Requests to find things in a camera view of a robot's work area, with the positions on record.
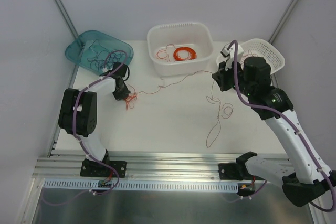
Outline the white solid plastic tub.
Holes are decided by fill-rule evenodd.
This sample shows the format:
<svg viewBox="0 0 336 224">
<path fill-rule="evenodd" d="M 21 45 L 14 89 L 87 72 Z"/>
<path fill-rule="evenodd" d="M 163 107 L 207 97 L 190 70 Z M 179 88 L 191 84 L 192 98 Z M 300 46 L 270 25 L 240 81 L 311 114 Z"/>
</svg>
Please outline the white solid plastic tub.
<svg viewBox="0 0 336 224">
<path fill-rule="evenodd" d="M 163 77 L 205 70 L 214 53 L 209 29 L 198 22 L 154 26 L 147 43 L 154 69 Z"/>
</svg>

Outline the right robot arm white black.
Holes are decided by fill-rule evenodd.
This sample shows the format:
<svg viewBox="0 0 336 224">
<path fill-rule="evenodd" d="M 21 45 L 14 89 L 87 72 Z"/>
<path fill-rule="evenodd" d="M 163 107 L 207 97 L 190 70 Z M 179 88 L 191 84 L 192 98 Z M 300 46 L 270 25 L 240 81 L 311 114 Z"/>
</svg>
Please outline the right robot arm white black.
<svg viewBox="0 0 336 224">
<path fill-rule="evenodd" d="M 317 154 L 301 128 L 289 97 L 271 83 L 271 67 L 264 58 L 250 57 L 243 64 L 223 57 L 212 78 L 221 91 L 234 89 L 241 102 L 258 114 L 274 132 L 284 148 L 292 169 L 270 162 L 255 152 L 236 158 L 235 179 L 256 176 L 282 189 L 297 207 L 312 204 L 326 192 L 331 193 L 335 210 L 335 171 Z"/>
</svg>

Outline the right aluminium frame post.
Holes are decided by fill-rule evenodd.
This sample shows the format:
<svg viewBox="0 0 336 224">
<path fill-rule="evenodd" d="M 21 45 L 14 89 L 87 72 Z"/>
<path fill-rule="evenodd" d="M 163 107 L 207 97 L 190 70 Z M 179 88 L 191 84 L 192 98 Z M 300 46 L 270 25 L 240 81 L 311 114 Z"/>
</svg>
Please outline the right aluminium frame post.
<svg viewBox="0 0 336 224">
<path fill-rule="evenodd" d="M 276 13 L 269 42 L 285 58 L 285 66 L 275 74 L 275 83 L 284 89 L 294 104 L 305 131 L 310 90 L 310 74 L 314 66 L 312 36 L 312 8 L 309 0 L 271 0 Z"/>
</svg>

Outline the teal transparent plastic bin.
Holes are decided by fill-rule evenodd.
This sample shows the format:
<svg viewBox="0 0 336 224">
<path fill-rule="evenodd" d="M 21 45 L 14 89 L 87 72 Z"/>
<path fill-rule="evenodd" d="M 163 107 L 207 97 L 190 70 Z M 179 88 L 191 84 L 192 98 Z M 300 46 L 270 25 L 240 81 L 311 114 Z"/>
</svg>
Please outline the teal transparent plastic bin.
<svg viewBox="0 0 336 224">
<path fill-rule="evenodd" d="M 99 32 L 89 30 L 80 34 L 65 51 L 66 58 L 96 75 L 111 69 L 115 62 L 129 65 L 133 48 L 126 42 Z"/>
</svg>

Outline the ball of wires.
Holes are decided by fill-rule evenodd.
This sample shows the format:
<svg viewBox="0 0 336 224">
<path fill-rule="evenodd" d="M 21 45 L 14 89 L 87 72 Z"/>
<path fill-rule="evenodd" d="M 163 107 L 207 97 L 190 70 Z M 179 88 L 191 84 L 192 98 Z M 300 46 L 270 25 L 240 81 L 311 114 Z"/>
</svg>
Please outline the ball of wires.
<svg viewBox="0 0 336 224">
<path fill-rule="evenodd" d="M 138 93 L 136 92 L 136 89 L 130 84 L 128 84 L 127 86 L 131 89 L 131 91 L 128 94 L 128 97 L 124 99 L 126 110 L 134 108 L 134 103 L 138 98 Z"/>
</svg>

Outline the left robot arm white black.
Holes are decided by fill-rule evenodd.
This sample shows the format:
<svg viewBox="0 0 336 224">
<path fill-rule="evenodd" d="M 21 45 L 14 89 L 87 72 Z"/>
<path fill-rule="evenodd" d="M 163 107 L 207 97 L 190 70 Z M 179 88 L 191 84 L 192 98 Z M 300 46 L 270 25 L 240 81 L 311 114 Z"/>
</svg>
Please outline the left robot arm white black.
<svg viewBox="0 0 336 224">
<path fill-rule="evenodd" d="M 114 63 L 112 69 L 83 89 L 68 88 L 64 91 L 58 125 L 80 144 L 86 157 L 82 162 L 81 177 L 125 177 L 125 161 L 111 161 L 97 130 L 98 101 L 113 96 L 117 101 L 129 97 L 125 81 L 129 78 L 128 65 Z"/>
</svg>

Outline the aluminium frame post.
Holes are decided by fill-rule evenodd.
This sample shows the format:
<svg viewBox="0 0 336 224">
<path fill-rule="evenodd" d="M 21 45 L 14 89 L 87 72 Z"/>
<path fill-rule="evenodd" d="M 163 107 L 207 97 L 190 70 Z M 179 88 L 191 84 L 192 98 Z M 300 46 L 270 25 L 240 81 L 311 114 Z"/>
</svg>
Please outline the aluminium frame post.
<svg viewBox="0 0 336 224">
<path fill-rule="evenodd" d="M 32 175 L 37 159 L 49 155 L 58 136 L 61 98 L 75 68 L 64 55 L 73 36 L 59 10 L 60 0 L 27 0 L 27 4 L 28 23 L 20 47 L 25 73 L 17 105 L 18 149 L 24 168 L 18 177 L 25 191 L 17 223 L 25 222 L 29 197 L 35 192 Z"/>
<path fill-rule="evenodd" d="M 294 104 L 305 131 L 310 90 L 310 74 L 314 66 L 312 36 L 312 8 L 309 0 L 271 0 L 276 13 L 269 42 L 285 58 L 285 66 L 275 74 L 275 83 L 284 89 Z"/>
</svg>

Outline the aluminium mounting rail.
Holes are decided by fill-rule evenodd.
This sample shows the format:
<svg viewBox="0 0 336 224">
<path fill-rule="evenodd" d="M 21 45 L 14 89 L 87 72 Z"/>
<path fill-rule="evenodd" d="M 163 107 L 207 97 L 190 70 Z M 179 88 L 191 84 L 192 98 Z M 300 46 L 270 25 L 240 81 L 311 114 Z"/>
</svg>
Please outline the aluminium mounting rail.
<svg viewBox="0 0 336 224">
<path fill-rule="evenodd" d="M 79 178 L 84 157 L 79 150 L 54 151 L 48 157 L 38 158 L 33 177 Z M 233 163 L 238 157 L 239 154 L 110 152 L 112 161 L 127 163 L 126 180 L 176 182 L 217 182 L 218 165 Z"/>
</svg>

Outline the left aluminium frame post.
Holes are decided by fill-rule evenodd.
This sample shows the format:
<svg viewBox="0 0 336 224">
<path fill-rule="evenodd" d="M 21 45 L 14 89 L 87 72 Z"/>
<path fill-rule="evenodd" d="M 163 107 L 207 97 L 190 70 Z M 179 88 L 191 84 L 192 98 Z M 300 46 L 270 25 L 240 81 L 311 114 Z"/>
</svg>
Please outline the left aluminium frame post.
<svg viewBox="0 0 336 224">
<path fill-rule="evenodd" d="M 49 155 L 58 136 L 61 98 L 75 68 L 64 55 L 73 36 L 59 10 L 60 0 L 27 0 L 27 4 L 28 23 L 20 47 L 25 73 L 17 105 L 18 149 L 24 168 L 18 177 L 25 191 L 17 223 L 25 222 L 29 197 L 35 192 L 32 175 L 37 159 Z"/>
</svg>

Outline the white perforated plastic basket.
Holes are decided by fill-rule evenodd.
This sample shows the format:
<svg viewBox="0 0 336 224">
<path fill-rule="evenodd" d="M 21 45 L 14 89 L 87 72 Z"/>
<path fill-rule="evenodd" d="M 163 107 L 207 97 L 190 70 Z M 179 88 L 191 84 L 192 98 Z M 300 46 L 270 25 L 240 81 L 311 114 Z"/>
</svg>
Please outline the white perforated plastic basket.
<svg viewBox="0 0 336 224">
<path fill-rule="evenodd" d="M 240 44 L 244 50 L 240 65 L 244 68 L 244 61 L 250 57 L 264 58 L 271 67 L 270 74 L 274 74 L 285 66 L 283 55 L 269 42 L 254 38 Z"/>
</svg>

